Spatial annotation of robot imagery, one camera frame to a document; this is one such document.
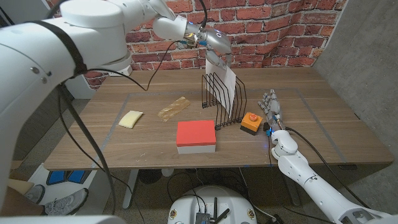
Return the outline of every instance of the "red button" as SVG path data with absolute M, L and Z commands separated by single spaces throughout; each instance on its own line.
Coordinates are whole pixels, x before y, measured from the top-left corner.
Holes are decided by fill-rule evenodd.
M 255 114 L 250 114 L 249 119 L 250 119 L 251 121 L 256 121 L 256 120 L 257 120 L 257 115 L 255 115 Z

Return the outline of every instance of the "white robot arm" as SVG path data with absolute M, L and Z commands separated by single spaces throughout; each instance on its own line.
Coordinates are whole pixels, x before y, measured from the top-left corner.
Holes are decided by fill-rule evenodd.
M 279 102 L 273 90 L 271 95 L 267 100 L 268 94 L 264 94 L 264 100 L 259 101 L 259 106 L 266 109 L 264 112 L 267 112 L 270 127 L 276 127 L 276 131 L 271 131 L 272 143 L 275 144 L 271 151 L 278 160 L 280 171 L 298 183 L 334 223 L 396 223 L 398 216 L 350 202 L 308 165 L 307 159 L 297 150 L 297 143 L 284 128 Z
M 22 125 L 68 78 L 91 68 L 118 71 L 130 65 L 125 41 L 130 30 L 156 17 L 154 30 L 161 37 L 195 36 L 190 42 L 204 41 L 208 48 L 231 53 L 224 34 L 176 17 L 163 0 L 75 0 L 60 10 L 61 18 L 0 29 L 0 208 Z

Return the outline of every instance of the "brick wall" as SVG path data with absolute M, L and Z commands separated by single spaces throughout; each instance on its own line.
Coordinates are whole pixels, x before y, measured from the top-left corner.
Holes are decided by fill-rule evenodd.
M 233 46 L 232 68 L 312 66 L 322 53 L 346 0 L 203 0 L 208 27 L 229 36 Z M 167 1 L 177 15 L 199 24 L 199 0 Z M 171 41 L 157 37 L 152 21 L 127 34 L 133 70 L 153 70 Z M 205 50 L 174 44 L 160 69 L 203 68 Z M 98 88 L 102 73 L 86 76 Z

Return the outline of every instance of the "red and white box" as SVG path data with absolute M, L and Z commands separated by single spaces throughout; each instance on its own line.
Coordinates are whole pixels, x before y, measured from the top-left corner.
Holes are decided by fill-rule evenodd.
M 181 121 L 177 126 L 179 154 L 216 151 L 214 121 Z

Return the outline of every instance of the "white paper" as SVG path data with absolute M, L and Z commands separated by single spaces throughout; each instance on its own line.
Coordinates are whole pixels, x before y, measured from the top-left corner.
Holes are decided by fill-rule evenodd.
M 218 80 L 219 83 L 214 81 L 214 84 L 213 80 L 207 80 L 211 86 L 209 86 L 209 83 L 206 83 L 206 89 L 211 94 L 213 94 L 213 89 L 214 89 L 215 91 L 214 97 L 221 103 L 221 105 L 224 106 L 229 117 L 231 117 L 232 114 L 231 111 L 235 97 L 236 75 L 234 72 L 232 72 L 230 68 L 227 67 L 227 70 L 223 70 L 222 68 L 213 65 L 206 59 L 206 74 L 209 75 L 212 73 L 216 73 L 225 86 L 222 83 L 220 83 L 219 80 Z

